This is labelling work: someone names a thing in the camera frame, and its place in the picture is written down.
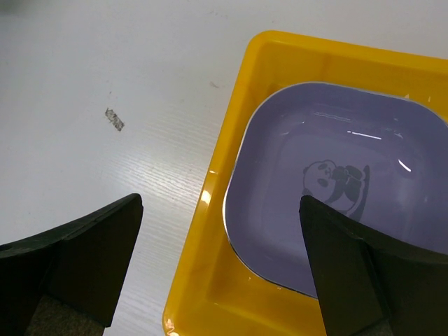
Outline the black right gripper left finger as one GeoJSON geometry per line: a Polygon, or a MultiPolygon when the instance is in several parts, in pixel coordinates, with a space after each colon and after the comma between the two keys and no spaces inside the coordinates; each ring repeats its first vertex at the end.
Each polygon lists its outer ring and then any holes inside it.
{"type": "Polygon", "coordinates": [[[1,245],[2,335],[103,335],[143,218],[127,195],[45,232],[1,245]]]}

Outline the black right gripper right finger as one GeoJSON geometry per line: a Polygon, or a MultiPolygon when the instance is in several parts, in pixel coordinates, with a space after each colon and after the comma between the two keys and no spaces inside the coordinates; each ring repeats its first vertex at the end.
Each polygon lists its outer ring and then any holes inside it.
{"type": "Polygon", "coordinates": [[[447,256],[373,230],[312,196],[300,222],[327,335],[446,335],[447,256]]]}

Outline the purple panda plate back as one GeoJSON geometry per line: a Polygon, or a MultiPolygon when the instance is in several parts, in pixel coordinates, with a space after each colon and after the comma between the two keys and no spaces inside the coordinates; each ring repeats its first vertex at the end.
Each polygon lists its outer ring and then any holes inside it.
{"type": "Polygon", "coordinates": [[[404,242],[447,252],[447,123],[408,99],[329,83],[285,87],[259,105],[223,200],[238,258],[316,296],[299,208],[310,195],[404,242]]]}

